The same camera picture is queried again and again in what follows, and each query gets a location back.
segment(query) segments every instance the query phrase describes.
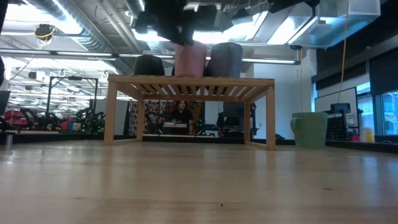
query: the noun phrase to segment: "ductwork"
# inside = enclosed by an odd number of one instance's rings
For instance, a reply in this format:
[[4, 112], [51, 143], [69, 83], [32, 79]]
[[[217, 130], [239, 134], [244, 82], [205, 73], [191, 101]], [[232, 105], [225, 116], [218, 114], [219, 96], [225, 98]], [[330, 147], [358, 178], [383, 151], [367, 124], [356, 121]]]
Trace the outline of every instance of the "ductwork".
[[350, 36], [380, 14], [381, 0], [321, 0], [313, 10], [302, 2], [268, 14], [253, 41], [328, 48], [344, 39], [346, 20]]
[[[126, 0], [126, 2], [133, 18], [137, 18], [139, 13], [144, 10], [142, 7], [143, 0]], [[164, 48], [160, 45], [159, 41], [147, 42], [147, 44], [153, 54], [164, 54]]]
[[[26, 0], [29, 4], [50, 14], [61, 23], [78, 24], [82, 28], [82, 38], [74, 38], [90, 52], [115, 52], [116, 49], [105, 39], [87, 16], [72, 0]], [[120, 58], [106, 62], [123, 74], [132, 74], [132, 68]]]

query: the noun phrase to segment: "white wall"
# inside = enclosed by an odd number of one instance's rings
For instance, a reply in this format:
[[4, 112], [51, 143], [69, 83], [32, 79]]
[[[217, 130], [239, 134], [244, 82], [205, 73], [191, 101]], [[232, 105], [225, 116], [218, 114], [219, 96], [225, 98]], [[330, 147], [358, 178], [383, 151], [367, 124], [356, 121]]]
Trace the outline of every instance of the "white wall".
[[[254, 78], [275, 79], [276, 133], [294, 139], [290, 128], [293, 113], [311, 112], [314, 88], [311, 77], [315, 74], [316, 55], [307, 52], [301, 65], [255, 64]], [[266, 138], [266, 99], [256, 101], [256, 126], [260, 129], [255, 138]]]
[[[355, 78], [350, 78], [349, 80], [343, 82], [341, 90], [357, 87], [367, 82], [370, 82], [369, 74], [364, 74]], [[336, 93], [338, 91], [340, 91], [340, 83], [318, 90], [318, 97], [325, 96], [331, 93]]]

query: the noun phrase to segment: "cable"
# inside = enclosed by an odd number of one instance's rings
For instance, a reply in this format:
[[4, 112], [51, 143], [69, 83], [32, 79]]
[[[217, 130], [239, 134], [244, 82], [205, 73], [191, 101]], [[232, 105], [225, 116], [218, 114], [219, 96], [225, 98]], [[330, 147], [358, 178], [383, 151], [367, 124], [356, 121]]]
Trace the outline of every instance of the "cable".
[[347, 47], [347, 26], [348, 26], [348, 12], [344, 25], [344, 46], [343, 46], [343, 63], [341, 66], [341, 80], [340, 80], [340, 90], [338, 92], [337, 103], [340, 102], [341, 88], [343, 87], [344, 73], [346, 68], [346, 47]]
[[[39, 48], [37, 48], [37, 50], [42, 50], [44, 46], [45, 46], [44, 44], [40, 45]], [[8, 81], [15, 79], [15, 77], [17, 77], [19, 74], [21, 74], [21, 72], [33, 61], [33, 59], [34, 59], [34, 56], [26, 63], [26, 65], [16, 75], [14, 75]]]

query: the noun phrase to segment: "gray cup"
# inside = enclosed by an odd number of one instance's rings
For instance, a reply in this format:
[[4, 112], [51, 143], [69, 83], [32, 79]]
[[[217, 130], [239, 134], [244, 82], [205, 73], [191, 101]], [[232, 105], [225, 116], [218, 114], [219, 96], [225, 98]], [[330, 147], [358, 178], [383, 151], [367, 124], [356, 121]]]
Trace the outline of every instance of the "gray cup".
[[306, 149], [325, 148], [327, 126], [326, 113], [294, 113], [290, 122], [296, 146]]

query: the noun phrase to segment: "yellow object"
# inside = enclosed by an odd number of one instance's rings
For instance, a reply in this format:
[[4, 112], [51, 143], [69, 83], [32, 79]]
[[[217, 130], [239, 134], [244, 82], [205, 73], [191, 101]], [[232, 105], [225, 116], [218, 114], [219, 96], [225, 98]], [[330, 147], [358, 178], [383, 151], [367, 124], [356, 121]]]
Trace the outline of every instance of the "yellow object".
[[374, 143], [374, 131], [371, 128], [363, 128], [361, 131], [361, 142]]

